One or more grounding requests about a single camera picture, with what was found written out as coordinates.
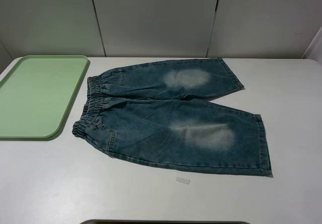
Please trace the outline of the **children's blue denim shorts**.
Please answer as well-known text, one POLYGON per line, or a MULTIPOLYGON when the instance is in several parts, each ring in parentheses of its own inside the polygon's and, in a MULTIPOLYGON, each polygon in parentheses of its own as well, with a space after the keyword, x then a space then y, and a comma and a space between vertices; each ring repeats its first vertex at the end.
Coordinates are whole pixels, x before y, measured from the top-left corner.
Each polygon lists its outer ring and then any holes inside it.
POLYGON ((220 58, 110 69, 88 78, 87 101, 72 133, 135 164, 271 177, 261 116, 213 103, 243 89, 220 58))

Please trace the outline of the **light green plastic tray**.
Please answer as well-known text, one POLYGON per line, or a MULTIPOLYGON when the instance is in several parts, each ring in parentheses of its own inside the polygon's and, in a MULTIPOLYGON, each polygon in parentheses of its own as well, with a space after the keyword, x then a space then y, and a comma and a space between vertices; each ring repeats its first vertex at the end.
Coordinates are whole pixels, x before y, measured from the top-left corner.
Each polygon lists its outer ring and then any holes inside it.
POLYGON ((20 58, 1 80, 1 139, 48 139, 55 135, 88 65, 83 55, 20 58))

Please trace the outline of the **clear tape piece front centre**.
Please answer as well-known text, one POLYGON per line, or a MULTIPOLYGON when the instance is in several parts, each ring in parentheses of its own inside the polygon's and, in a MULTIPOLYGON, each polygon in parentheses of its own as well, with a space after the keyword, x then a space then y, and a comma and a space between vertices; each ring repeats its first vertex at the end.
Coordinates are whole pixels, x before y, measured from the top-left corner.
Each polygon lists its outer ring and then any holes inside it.
POLYGON ((189 179, 184 179, 184 178, 181 178, 181 177, 177 177, 176 178, 176 181, 178 181, 180 183, 183 183, 183 184, 187 184, 187 185, 190 184, 190 180, 189 179))

